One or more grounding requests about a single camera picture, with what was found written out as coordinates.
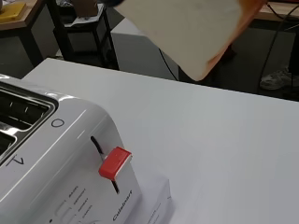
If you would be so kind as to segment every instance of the white table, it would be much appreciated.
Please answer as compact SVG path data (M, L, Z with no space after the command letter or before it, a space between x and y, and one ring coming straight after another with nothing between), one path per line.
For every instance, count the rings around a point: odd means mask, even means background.
M170 224L298 222L298 103L54 60L25 79L105 108L170 178Z

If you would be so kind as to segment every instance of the toaster slot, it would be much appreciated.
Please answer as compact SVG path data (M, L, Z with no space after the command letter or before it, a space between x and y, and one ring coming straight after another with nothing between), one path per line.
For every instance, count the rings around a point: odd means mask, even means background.
M25 98L0 91L0 121L20 130L36 124L49 108Z
M0 133L0 156L7 151L15 142L15 139L4 133Z

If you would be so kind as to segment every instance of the white toaster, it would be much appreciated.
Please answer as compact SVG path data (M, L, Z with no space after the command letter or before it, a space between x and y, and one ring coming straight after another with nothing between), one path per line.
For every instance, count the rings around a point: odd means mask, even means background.
M121 147L100 106L0 75L0 223L123 224L141 192Z

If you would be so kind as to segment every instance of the table leg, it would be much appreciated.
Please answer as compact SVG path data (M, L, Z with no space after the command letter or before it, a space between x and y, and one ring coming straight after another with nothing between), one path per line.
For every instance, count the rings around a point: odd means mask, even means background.
M95 45L96 45L96 48L97 48L97 55L98 55L102 65L105 68L107 68L106 59L105 59L105 56L103 54L103 49L101 48L100 38L97 34L96 29L93 30L93 38L94 38Z
M75 59L74 50L68 38L68 34L65 30L64 24L61 20L56 1L47 0L47 6L55 26L54 34L58 42L59 48L64 56L64 59L66 61L72 62Z
M111 35L111 28L110 28L110 24L109 24L109 20L108 20L108 16L107 16L107 10L103 11L104 13L104 22L105 22L105 26L106 26L106 32L108 33L108 38L109 38L109 42L110 42L110 46L111 46L111 49L113 51L113 56L115 57L115 60L116 60L116 69L117 70L120 70L119 68L119 64L118 64L118 58L117 58L117 55L116 55L116 51L114 49L114 44L113 44L113 39L112 39L112 35Z
M299 76L299 33L296 33L289 62L289 70L294 76Z
M40 52L40 49L31 30L24 29L22 32L20 32L19 38L23 47L25 48L32 66L37 67L41 62L44 61L44 58Z

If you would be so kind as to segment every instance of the toaster button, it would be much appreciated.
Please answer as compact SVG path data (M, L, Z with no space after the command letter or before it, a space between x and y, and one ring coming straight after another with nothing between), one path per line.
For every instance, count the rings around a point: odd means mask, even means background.
M69 209L69 205L64 201L55 212L56 217L62 217Z
M73 213L73 209L68 209L62 218L62 222L64 224L68 224L74 218L75 218L75 215Z
M76 216L73 216L67 224L78 224L78 219Z

